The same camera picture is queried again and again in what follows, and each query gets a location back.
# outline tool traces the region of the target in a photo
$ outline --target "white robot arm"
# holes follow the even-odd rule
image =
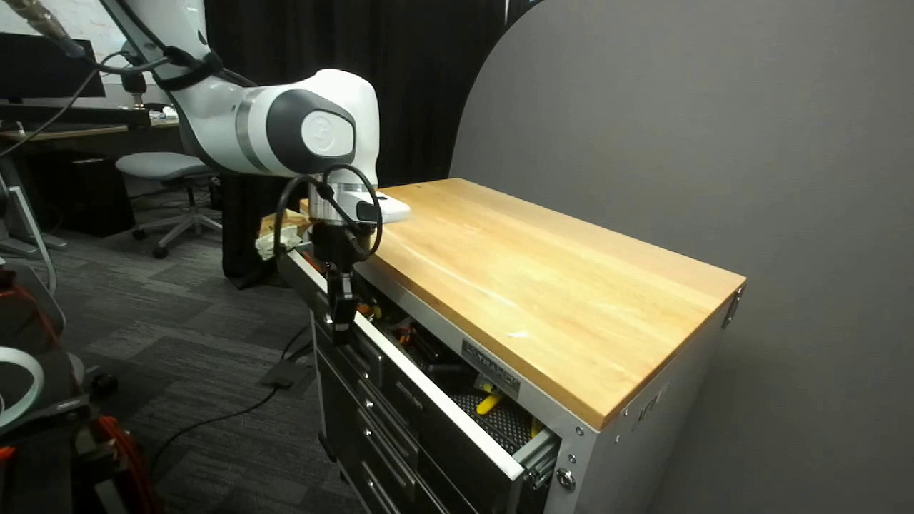
[[[68,35],[39,0],[6,0],[38,31]],[[221,171],[309,176],[315,258],[329,274],[333,329],[353,314],[352,265],[382,224],[408,208],[378,189],[380,115],[369,81],[325,68],[301,82],[251,87],[226,71],[183,0],[99,0],[133,58],[175,104],[195,154]]]

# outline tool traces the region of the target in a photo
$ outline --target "wooden tabletop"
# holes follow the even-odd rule
[[[378,265],[593,429],[745,282],[468,179],[386,191]]]

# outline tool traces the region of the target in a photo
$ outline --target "black floor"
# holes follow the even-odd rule
[[[269,393],[258,379],[305,325],[305,302],[281,278],[233,289],[213,234],[183,241],[166,259],[132,234],[62,236],[68,248],[52,252],[62,339],[116,378],[99,409],[123,421],[149,459],[175,431]],[[168,514],[360,511],[320,449],[318,421],[315,369],[301,359],[293,386],[263,409],[166,449],[156,496]]]

